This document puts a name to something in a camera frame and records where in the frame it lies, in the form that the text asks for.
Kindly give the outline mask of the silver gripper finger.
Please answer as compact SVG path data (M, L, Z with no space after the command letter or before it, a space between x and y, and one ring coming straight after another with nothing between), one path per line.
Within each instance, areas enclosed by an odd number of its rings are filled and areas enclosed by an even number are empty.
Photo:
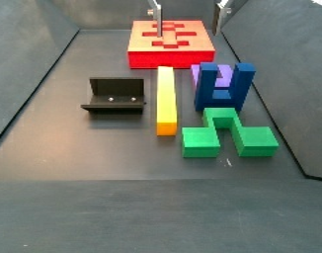
M148 9L148 15L153 17L157 22L157 37L161 37L161 5L157 0L148 0L151 8Z
M221 29L223 19L232 12L231 10L232 0L220 0L213 5L213 21L212 21L212 34L217 35Z

